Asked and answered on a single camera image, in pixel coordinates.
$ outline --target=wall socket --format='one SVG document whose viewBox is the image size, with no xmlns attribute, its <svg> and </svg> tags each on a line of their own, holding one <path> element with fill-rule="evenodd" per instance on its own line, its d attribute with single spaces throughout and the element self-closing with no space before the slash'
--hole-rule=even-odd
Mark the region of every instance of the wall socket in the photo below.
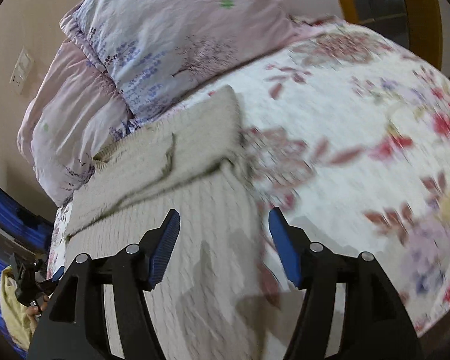
<svg viewBox="0 0 450 360">
<path fill-rule="evenodd" d="M 23 86 L 25 85 L 25 81 L 30 74 L 34 62 L 34 59 L 27 50 L 23 48 L 18 57 L 18 61 L 15 64 L 15 69 L 13 69 L 12 77 L 10 78 L 10 84 L 18 95 L 22 93 Z"/>
</svg>

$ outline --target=blue rubber tip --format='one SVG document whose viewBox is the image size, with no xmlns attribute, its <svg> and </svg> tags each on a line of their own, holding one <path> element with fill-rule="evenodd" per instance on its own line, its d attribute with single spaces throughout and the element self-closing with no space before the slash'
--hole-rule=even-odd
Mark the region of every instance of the blue rubber tip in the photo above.
<svg viewBox="0 0 450 360">
<path fill-rule="evenodd" d="M 280 261 L 282 262 L 285 274 L 295 287 L 301 282 L 300 256 L 295 251 L 293 244 L 288 237 L 287 222 L 278 209 L 273 209 L 268 214 L 268 227 L 271 237 L 274 239 Z"/>
<path fill-rule="evenodd" d="M 168 262 L 172 256 L 173 248 L 175 247 L 176 239 L 180 232 L 180 214 L 173 210 L 173 214 L 166 224 L 153 255 L 150 257 L 149 265 L 149 279 L 148 282 L 152 288 L 162 281 Z"/>
</svg>

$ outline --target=green star print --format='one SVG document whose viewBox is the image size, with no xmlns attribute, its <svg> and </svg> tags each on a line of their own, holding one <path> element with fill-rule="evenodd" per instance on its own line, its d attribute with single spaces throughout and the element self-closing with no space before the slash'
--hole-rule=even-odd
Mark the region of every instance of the green star print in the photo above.
<svg viewBox="0 0 450 360">
<path fill-rule="evenodd" d="M 222 1 L 220 1 L 220 5 L 222 8 L 225 8 L 225 9 L 231 9 L 232 7 L 235 6 L 235 4 L 233 3 L 233 0 L 222 0 Z"/>
</svg>

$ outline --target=beige sweater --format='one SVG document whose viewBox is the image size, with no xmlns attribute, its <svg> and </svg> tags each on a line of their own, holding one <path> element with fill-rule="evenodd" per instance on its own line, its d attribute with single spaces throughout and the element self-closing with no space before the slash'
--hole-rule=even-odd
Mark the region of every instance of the beige sweater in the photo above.
<svg viewBox="0 0 450 360">
<path fill-rule="evenodd" d="M 96 158 L 96 177 L 73 202 L 67 266 L 81 252 L 116 254 L 159 227 L 169 209 L 180 213 L 163 281 L 145 293 L 167 359 L 260 355 L 259 219 L 246 182 L 238 111 L 226 87 L 123 140 Z M 121 356 L 109 287 L 104 300 L 111 350 Z"/>
</svg>

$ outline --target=silver screw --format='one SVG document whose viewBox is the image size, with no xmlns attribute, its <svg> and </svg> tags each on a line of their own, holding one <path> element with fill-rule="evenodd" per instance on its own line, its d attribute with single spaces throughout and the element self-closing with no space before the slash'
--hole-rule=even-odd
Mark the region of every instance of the silver screw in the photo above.
<svg viewBox="0 0 450 360">
<path fill-rule="evenodd" d="M 371 254 L 369 251 L 365 251 L 361 254 L 362 258 L 365 261 L 373 261 L 375 259 L 375 257 L 373 256 L 373 254 Z"/>
<path fill-rule="evenodd" d="M 323 250 L 323 245 L 319 242 L 312 242 L 310 244 L 310 250 L 315 253 L 321 252 Z"/>
<path fill-rule="evenodd" d="M 82 264 L 87 260 L 88 256 L 85 253 L 79 254 L 77 257 L 75 257 L 75 261 L 79 264 Z"/>
<path fill-rule="evenodd" d="M 131 244 L 127 246 L 126 250 L 128 254 L 135 254 L 140 250 L 140 246 L 138 246 L 137 244 Z"/>
</svg>

